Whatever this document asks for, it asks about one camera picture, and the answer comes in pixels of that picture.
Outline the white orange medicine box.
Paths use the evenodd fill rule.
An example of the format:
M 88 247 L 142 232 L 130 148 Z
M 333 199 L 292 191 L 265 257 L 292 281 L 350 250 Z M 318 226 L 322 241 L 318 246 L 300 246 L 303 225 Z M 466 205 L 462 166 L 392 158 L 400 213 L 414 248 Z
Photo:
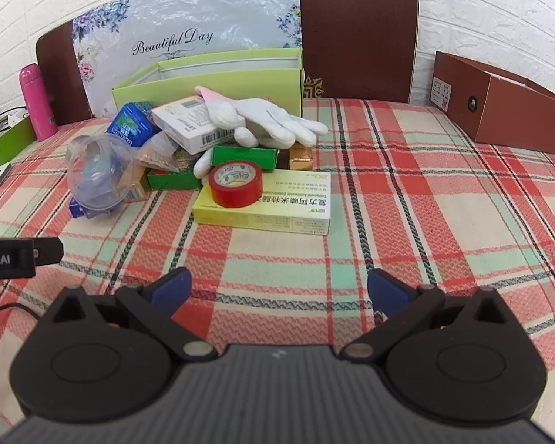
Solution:
M 151 113 L 154 123 L 192 155 L 232 140 L 234 130 L 245 125 L 231 103 L 200 96 L 162 104 Z

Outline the plaid bed sheet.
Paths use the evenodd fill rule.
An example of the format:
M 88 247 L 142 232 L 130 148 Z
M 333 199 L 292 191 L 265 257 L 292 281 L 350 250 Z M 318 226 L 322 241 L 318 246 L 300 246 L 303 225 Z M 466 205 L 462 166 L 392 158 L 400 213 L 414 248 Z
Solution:
M 63 260 L 0 281 L 0 434 L 21 420 L 11 360 L 62 287 L 90 294 L 193 277 L 175 320 L 230 343 L 342 346 L 374 323 L 369 270 L 454 295 L 495 287 L 548 369 L 535 420 L 555 436 L 555 157 L 472 142 L 433 107 L 311 99 L 328 126 L 314 168 L 332 179 L 325 236 L 200 226 L 192 191 L 155 191 L 101 219 L 69 212 L 65 154 L 105 122 L 63 126 L 19 154 L 0 187 L 0 236 L 57 236 Z

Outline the blue mentos gum box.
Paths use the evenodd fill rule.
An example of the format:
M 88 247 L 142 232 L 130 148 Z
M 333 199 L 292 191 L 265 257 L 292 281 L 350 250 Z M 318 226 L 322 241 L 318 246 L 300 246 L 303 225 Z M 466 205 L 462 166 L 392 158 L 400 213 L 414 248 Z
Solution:
M 122 138 L 130 147 L 142 147 L 160 128 L 154 123 L 153 106 L 149 102 L 125 103 L 106 132 Z

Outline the brown wooden headboard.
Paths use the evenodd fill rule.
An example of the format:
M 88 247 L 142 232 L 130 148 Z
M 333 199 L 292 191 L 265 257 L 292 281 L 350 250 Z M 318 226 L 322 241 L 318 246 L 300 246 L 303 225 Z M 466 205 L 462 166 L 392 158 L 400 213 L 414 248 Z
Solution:
M 302 0 L 306 97 L 406 103 L 419 0 Z

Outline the small gold box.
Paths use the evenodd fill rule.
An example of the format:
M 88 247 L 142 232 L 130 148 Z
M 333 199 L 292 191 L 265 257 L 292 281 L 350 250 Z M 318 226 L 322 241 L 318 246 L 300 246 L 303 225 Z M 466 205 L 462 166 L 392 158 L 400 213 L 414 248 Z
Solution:
M 289 149 L 289 169 L 291 171 L 311 171 L 313 168 L 313 150 L 300 143 L 295 143 Z

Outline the yellow medicine box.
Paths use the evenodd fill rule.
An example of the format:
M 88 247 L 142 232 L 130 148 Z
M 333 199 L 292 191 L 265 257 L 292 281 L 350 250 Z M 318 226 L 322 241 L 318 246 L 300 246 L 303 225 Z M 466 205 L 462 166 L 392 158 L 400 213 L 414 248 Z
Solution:
M 331 176 L 318 171 L 272 171 L 262 177 L 262 195 L 252 205 L 224 208 L 205 185 L 193 205 L 199 225 L 262 229 L 325 236 L 331 224 Z

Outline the clear bag of sticks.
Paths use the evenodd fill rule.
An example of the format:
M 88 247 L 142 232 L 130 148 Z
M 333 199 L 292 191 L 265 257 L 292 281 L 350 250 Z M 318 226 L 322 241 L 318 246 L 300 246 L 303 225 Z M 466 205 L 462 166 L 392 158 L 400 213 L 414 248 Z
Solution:
M 136 157 L 144 167 L 158 171 L 179 171 L 175 158 L 178 149 L 179 145 L 165 132 L 160 131 L 136 150 Z

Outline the light green storage box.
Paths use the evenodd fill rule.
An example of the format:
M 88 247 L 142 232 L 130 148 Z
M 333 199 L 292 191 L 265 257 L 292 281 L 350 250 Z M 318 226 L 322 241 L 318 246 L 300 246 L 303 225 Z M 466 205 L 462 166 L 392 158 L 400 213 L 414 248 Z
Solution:
M 263 98 L 300 116 L 303 106 L 300 48 L 234 50 L 169 59 L 147 66 L 112 88 L 115 104 L 154 106 L 204 86 L 232 99 Z

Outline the blue medicine box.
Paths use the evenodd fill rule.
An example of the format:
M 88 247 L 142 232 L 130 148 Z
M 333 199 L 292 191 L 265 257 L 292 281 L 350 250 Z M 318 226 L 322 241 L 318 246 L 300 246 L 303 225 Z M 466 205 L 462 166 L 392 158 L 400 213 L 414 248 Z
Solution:
M 71 198 L 68 208 L 73 219 L 79 219 L 79 218 L 94 219 L 96 216 L 108 215 L 109 213 L 115 212 L 115 210 L 119 208 L 119 205 L 114 205 L 110 209 L 100 209 L 99 211 L 95 211 L 94 209 L 83 208 L 82 205 L 80 205 L 75 200 L 75 198 Z

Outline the red tape roll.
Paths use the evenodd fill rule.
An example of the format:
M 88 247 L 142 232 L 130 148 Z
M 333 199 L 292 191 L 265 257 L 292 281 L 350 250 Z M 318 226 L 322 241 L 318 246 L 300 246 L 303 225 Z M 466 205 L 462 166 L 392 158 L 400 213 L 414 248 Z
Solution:
M 208 185 L 217 205 L 240 209 L 262 196 L 262 170 L 249 161 L 229 161 L 213 167 Z

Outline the green small box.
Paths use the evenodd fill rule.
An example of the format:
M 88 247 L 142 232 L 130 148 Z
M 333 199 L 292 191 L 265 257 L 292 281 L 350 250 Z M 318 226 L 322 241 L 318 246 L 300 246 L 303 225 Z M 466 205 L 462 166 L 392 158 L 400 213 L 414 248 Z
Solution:
M 217 167 L 233 161 L 256 164 L 262 171 L 274 171 L 278 165 L 279 151 L 264 147 L 238 147 L 237 145 L 217 145 L 213 147 L 211 165 Z

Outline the long gold box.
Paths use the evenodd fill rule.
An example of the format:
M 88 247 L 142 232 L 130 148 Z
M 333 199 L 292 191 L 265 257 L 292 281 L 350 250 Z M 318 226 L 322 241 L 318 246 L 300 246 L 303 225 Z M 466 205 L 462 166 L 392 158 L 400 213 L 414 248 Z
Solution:
M 133 162 L 124 171 L 119 185 L 125 191 L 123 202 L 144 202 L 150 197 L 151 187 L 147 179 L 147 168 Z

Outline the white glove pink cuff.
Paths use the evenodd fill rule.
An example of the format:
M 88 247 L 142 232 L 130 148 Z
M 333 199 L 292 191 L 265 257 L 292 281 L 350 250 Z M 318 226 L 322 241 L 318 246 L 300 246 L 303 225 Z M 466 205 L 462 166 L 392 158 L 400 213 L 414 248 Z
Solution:
M 242 147 L 285 150 L 295 143 L 314 147 L 329 132 L 324 123 L 291 115 L 266 99 L 234 100 L 204 86 L 194 91 L 203 99 L 210 121 L 217 128 L 232 130 Z

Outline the pink thermos bottle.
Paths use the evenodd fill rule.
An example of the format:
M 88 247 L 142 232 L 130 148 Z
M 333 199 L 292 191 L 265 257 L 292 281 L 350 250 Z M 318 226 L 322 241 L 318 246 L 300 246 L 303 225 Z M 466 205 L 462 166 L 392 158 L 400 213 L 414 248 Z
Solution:
M 43 141 L 58 131 L 39 65 L 21 69 L 18 81 L 37 140 Z

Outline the clear plastic round container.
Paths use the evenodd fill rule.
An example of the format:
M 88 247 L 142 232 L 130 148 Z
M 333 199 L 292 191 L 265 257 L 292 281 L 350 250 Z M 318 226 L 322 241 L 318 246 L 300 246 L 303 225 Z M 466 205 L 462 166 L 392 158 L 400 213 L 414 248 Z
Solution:
M 110 133 L 74 138 L 66 164 L 71 196 L 89 212 L 108 212 L 122 204 L 137 171 L 135 149 Z

